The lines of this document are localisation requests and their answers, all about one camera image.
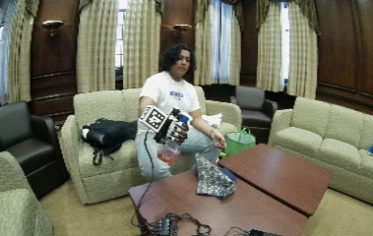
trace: black backpack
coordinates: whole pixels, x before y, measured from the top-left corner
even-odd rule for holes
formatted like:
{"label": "black backpack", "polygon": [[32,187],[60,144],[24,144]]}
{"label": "black backpack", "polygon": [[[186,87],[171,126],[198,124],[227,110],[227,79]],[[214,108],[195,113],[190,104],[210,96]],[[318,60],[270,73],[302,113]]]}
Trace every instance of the black backpack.
{"label": "black backpack", "polygon": [[94,124],[83,126],[82,139],[91,144],[94,151],[94,164],[103,163],[103,157],[118,151],[122,143],[127,140],[135,140],[136,136],[136,121],[124,122],[100,118]]}

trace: coffee table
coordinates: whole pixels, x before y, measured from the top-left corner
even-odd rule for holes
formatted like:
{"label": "coffee table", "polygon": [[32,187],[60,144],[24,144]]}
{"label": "coffee table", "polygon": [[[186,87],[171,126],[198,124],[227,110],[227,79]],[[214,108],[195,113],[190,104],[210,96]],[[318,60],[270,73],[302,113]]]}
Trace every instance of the coffee table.
{"label": "coffee table", "polygon": [[315,213],[331,170],[264,144],[222,159],[219,165],[304,215]]}
{"label": "coffee table", "polygon": [[[192,171],[152,182],[139,208],[148,223],[168,213],[188,213],[212,228],[211,235],[226,235],[231,227],[258,229],[279,235],[300,235],[308,218],[247,182],[236,180],[236,192],[223,201],[195,193],[198,177]],[[138,206],[148,184],[130,189]],[[179,222],[179,235],[196,234],[196,225]]]}

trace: shopping bag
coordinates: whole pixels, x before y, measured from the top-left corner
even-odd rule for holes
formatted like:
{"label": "shopping bag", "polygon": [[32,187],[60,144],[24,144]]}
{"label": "shopping bag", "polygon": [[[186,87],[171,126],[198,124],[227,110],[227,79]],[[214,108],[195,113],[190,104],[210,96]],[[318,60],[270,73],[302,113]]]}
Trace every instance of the shopping bag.
{"label": "shopping bag", "polygon": [[251,134],[250,128],[243,128],[242,131],[235,131],[226,136],[226,157],[247,150],[256,145],[256,137]]}

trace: woman's arm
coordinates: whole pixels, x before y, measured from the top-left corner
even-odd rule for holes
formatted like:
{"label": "woman's arm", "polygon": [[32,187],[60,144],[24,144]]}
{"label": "woman's arm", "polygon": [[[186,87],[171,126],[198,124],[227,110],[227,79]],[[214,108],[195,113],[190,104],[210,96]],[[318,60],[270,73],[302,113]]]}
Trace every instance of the woman's arm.
{"label": "woman's arm", "polygon": [[139,98],[138,116],[140,116],[148,105],[156,105],[155,100],[150,96],[142,96]]}
{"label": "woman's arm", "polygon": [[207,121],[202,118],[200,109],[194,110],[190,113],[190,116],[194,118],[191,121],[191,124],[195,127],[195,129],[198,129],[203,134],[206,134],[211,138],[211,140],[218,148],[224,148],[226,147],[224,136],[222,135],[222,133],[218,132],[216,129],[214,129],[208,125]]}

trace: wall lamp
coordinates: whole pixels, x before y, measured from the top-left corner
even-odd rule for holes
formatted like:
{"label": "wall lamp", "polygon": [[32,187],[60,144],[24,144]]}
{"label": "wall lamp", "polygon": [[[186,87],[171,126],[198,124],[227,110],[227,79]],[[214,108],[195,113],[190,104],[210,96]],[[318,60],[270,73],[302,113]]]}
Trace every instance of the wall lamp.
{"label": "wall lamp", "polygon": [[56,36],[56,29],[64,26],[63,21],[44,21],[42,26],[51,30],[51,36]]}
{"label": "wall lamp", "polygon": [[178,25],[174,25],[172,28],[175,30],[174,36],[180,36],[182,32],[191,30],[191,25],[178,24]]}

